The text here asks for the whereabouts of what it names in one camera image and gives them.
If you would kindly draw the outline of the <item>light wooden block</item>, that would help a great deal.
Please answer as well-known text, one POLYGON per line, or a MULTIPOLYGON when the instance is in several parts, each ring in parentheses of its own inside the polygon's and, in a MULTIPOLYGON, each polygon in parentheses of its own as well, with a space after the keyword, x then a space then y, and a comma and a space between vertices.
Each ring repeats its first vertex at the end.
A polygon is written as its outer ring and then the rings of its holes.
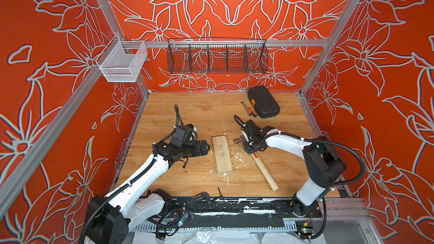
POLYGON ((233 168, 226 136, 215 136, 212 141, 218 174, 232 173, 233 168))

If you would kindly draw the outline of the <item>wooden handle claw hammer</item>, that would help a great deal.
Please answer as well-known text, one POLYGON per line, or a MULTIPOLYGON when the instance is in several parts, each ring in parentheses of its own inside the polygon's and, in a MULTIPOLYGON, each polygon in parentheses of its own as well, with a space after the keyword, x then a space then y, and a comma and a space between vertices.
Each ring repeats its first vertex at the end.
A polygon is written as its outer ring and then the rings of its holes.
POLYGON ((279 189, 279 186, 275 182, 275 180, 273 179, 273 177, 271 176, 271 174, 269 173, 269 171, 267 170, 266 166, 263 164, 262 159, 258 156, 258 154, 256 152, 250 154, 250 156, 254 160, 255 164, 259 168, 260 172, 262 173, 262 175, 264 176, 264 178, 266 179, 266 181, 268 182, 271 190, 273 192, 277 191, 279 189))

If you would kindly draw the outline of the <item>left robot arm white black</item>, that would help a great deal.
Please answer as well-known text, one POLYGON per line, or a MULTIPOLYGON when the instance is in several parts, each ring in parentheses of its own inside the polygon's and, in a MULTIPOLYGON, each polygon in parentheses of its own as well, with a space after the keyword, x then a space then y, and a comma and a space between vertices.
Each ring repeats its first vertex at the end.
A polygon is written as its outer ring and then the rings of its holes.
POLYGON ((174 106, 174 129, 159 142, 152 144, 146 162, 121 186, 106 194, 96 195, 88 204, 84 226, 79 237, 81 244, 121 244, 129 232, 162 212, 171 196, 163 190, 141 196, 175 163, 188 163, 194 157, 206 156, 210 145, 198 140, 192 124, 185 125, 177 105, 174 106))

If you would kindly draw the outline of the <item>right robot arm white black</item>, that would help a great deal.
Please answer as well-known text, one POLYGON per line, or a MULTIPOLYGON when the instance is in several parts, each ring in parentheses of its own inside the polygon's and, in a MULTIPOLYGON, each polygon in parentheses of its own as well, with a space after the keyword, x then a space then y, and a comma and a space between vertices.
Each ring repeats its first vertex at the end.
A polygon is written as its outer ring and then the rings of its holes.
POLYGON ((241 128, 243 147, 248 154, 276 148, 294 154, 305 161, 309 177, 292 197, 291 208, 297 217, 306 216, 314 202, 322 199, 332 188, 354 184, 366 173, 363 159, 353 149, 332 142, 326 137, 303 138, 270 126, 261 128, 252 120, 243 122, 237 115, 234 115, 234 120, 241 128), (349 152, 359 163, 359 173, 350 180, 338 181, 338 178, 346 171, 347 165, 336 148, 349 152))

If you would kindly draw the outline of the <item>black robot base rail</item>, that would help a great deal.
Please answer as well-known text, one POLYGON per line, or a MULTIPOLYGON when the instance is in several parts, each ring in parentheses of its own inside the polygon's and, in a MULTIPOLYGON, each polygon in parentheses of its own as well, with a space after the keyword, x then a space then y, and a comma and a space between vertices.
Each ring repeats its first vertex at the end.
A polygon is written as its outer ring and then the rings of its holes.
POLYGON ((198 215, 271 214, 278 218, 298 218, 292 199, 285 197, 212 197, 203 192, 192 197, 173 196, 160 213, 167 214, 173 209, 198 215))

